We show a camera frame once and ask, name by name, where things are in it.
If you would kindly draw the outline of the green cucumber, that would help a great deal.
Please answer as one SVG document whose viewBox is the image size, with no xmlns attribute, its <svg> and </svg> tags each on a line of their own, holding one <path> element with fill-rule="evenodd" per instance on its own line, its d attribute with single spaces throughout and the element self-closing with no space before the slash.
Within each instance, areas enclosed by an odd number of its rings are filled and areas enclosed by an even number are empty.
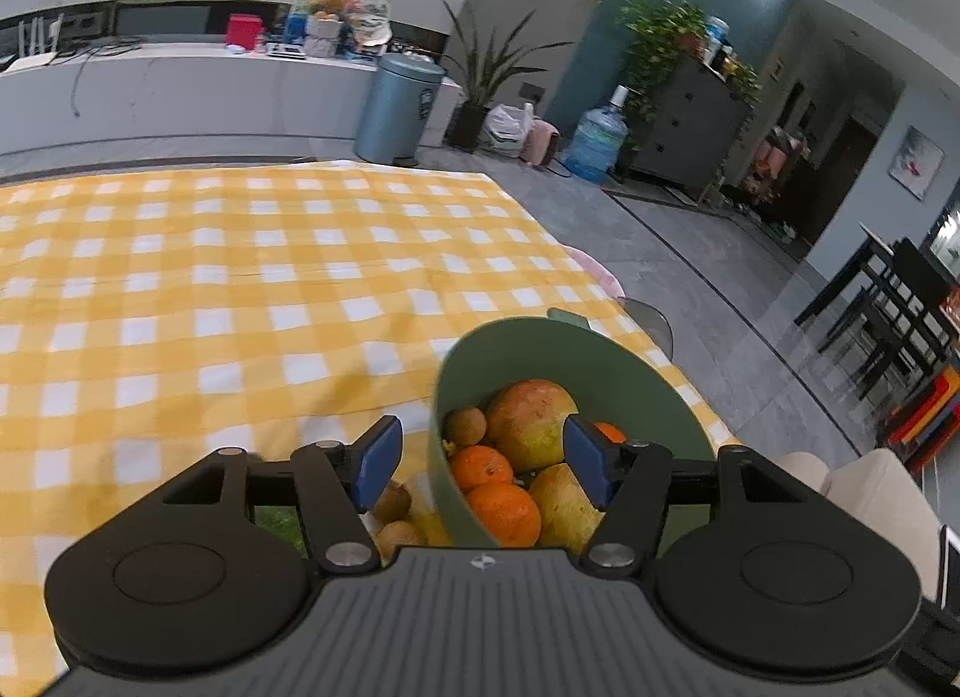
<svg viewBox="0 0 960 697">
<path fill-rule="evenodd" d="M 302 559 L 308 557 L 298 511 L 293 505 L 256 505 L 254 523 L 275 538 L 290 544 Z"/>
</svg>

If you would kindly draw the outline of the green plastic bowl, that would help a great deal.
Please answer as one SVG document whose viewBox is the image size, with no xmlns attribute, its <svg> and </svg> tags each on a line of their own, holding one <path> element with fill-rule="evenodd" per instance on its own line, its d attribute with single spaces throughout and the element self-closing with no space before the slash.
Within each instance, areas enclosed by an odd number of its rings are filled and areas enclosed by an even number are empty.
<svg viewBox="0 0 960 697">
<path fill-rule="evenodd" d="M 719 419 L 682 396 L 686 380 L 640 330 L 628 344 L 599 333 L 583 317 L 551 309 L 543 317 L 483 323 L 460 338 L 439 365 L 431 400 L 428 477 L 439 538 L 456 548 L 494 541 L 455 486 L 441 426 L 449 411 L 480 404 L 524 378 L 562 385 L 587 421 L 610 422 L 628 437 L 664 445 L 683 460 L 713 460 Z"/>
</svg>

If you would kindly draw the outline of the large orange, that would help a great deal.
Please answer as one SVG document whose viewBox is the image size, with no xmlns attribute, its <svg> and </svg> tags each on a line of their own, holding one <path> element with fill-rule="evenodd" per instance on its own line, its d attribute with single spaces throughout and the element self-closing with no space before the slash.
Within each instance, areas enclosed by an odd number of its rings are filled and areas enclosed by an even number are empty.
<svg viewBox="0 0 960 697">
<path fill-rule="evenodd" d="M 512 484 L 483 484 L 467 504 L 501 548 L 532 548 L 542 531 L 542 514 L 527 491 Z"/>
</svg>

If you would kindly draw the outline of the brown round kiwi fruit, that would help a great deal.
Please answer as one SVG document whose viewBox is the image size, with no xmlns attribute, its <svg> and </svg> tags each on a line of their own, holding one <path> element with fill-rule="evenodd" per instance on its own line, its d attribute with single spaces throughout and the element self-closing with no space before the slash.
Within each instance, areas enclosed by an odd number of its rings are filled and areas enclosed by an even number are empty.
<svg viewBox="0 0 960 697">
<path fill-rule="evenodd" d="M 455 408 L 443 421 L 443 438 L 456 449 L 467 449 L 487 435 L 487 416 L 478 406 Z"/>
</svg>

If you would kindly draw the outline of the small orange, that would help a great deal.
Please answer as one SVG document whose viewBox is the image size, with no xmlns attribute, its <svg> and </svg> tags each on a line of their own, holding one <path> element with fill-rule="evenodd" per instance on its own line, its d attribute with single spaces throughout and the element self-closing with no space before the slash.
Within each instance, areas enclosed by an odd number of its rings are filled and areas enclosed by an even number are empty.
<svg viewBox="0 0 960 697">
<path fill-rule="evenodd" d="M 604 437 L 607 437 L 608 440 L 612 443 L 625 443 L 626 435 L 620 431 L 619 427 L 613 426 L 610 422 L 594 422 L 594 427 L 599 431 Z"/>
</svg>

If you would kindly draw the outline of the small brown longan fruit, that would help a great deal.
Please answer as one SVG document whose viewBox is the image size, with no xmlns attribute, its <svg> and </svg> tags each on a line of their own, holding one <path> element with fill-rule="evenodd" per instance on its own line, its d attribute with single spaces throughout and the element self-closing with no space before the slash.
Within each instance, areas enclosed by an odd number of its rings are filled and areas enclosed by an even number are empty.
<svg viewBox="0 0 960 697">
<path fill-rule="evenodd" d="M 394 521 L 404 520 L 405 516 L 409 515 L 410 507 L 412 507 L 412 496 L 404 484 L 389 481 L 371 509 L 371 515 L 381 525 L 389 525 Z"/>
</svg>

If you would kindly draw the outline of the yellow white checkered tablecloth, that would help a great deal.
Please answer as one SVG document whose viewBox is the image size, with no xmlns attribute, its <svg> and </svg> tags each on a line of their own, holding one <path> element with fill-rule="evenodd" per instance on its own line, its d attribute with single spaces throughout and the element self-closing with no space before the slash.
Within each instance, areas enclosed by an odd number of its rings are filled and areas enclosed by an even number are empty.
<svg viewBox="0 0 960 697">
<path fill-rule="evenodd" d="M 350 161 L 151 170 L 2 192 L 2 689 L 62 669 L 55 557 L 218 447 L 283 458 L 404 424 L 489 320 L 571 310 L 729 440 L 682 372 L 490 177 Z"/>
</svg>

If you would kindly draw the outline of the black dining table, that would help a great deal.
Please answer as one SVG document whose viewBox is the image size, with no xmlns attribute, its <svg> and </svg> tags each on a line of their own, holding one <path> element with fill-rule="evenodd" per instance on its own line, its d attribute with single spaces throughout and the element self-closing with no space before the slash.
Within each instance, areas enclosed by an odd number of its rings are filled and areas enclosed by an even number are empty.
<svg viewBox="0 0 960 697">
<path fill-rule="evenodd" d="M 890 371 L 898 371 L 914 385 L 928 382 L 949 364 L 958 328 L 947 316 L 953 281 L 929 255 L 910 239 L 887 244 L 862 224 L 866 239 L 794 319 L 802 326 L 820 316 L 857 278 L 864 286 L 828 330 L 817 351 L 827 351 L 844 332 L 864 328 L 872 348 L 853 374 L 859 398 Z"/>
</svg>

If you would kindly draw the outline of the dark grey drawer cabinet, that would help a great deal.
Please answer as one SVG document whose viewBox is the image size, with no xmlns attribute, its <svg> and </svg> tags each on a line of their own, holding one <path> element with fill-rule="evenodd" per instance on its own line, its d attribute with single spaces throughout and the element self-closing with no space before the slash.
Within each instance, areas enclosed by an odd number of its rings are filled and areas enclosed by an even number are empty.
<svg viewBox="0 0 960 697">
<path fill-rule="evenodd" d="M 701 193 L 726 158 L 748 104 L 715 71 L 682 57 L 656 94 L 656 117 L 635 128 L 628 174 Z"/>
</svg>

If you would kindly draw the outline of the blue water jug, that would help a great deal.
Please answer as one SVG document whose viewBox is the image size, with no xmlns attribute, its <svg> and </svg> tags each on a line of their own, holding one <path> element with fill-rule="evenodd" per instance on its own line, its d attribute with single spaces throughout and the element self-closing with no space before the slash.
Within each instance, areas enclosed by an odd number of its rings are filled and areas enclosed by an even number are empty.
<svg viewBox="0 0 960 697">
<path fill-rule="evenodd" d="M 607 181 L 608 171 L 617 162 L 628 135 L 623 118 L 626 98 L 628 88 L 619 85 L 605 106 L 581 115 L 573 138 L 560 160 L 573 176 L 596 185 Z"/>
</svg>

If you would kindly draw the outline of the pink small heater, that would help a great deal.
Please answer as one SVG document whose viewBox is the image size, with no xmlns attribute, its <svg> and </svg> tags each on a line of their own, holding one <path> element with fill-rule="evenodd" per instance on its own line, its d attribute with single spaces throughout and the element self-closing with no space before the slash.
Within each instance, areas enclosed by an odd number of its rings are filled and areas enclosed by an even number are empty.
<svg viewBox="0 0 960 697">
<path fill-rule="evenodd" d="M 519 160 L 528 166 L 547 167 L 555 156 L 558 138 L 560 133 L 555 125 L 542 119 L 535 119 L 530 124 L 527 137 L 521 146 Z"/>
</svg>

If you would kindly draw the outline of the white tv console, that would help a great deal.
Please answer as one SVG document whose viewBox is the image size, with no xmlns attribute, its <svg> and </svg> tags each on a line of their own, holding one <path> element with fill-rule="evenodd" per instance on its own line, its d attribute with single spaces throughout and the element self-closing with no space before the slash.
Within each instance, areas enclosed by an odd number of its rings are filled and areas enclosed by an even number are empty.
<svg viewBox="0 0 960 697">
<path fill-rule="evenodd" d="M 2 153 L 179 137 L 351 140 L 376 67 L 220 44 L 85 52 L 2 75 Z"/>
</svg>

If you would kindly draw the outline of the grey blue trash bin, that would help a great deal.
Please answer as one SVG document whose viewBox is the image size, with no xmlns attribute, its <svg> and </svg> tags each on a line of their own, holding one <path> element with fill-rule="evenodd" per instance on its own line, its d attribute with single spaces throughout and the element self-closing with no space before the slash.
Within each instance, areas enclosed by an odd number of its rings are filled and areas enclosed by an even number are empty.
<svg viewBox="0 0 960 697">
<path fill-rule="evenodd" d="M 444 76 L 431 60 L 384 53 L 359 119 L 356 156 L 368 163 L 413 166 Z"/>
</svg>

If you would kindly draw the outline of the white plastic bag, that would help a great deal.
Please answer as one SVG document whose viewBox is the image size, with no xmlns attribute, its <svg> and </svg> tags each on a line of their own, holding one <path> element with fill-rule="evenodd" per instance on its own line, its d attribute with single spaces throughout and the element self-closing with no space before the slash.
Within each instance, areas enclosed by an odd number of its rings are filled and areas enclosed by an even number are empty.
<svg viewBox="0 0 960 697">
<path fill-rule="evenodd" d="M 534 124 L 534 104 L 523 107 L 498 104 L 487 114 L 478 137 L 478 148 L 503 158 L 517 158 Z"/>
</svg>

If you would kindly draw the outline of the wall picture frame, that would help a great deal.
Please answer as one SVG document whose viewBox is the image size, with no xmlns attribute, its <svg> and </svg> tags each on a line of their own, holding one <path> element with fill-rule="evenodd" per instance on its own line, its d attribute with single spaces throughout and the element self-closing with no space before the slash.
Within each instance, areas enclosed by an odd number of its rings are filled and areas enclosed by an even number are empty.
<svg viewBox="0 0 960 697">
<path fill-rule="evenodd" d="M 923 200 L 945 157 L 944 149 L 923 131 L 910 127 L 893 154 L 887 174 L 916 200 Z"/>
</svg>

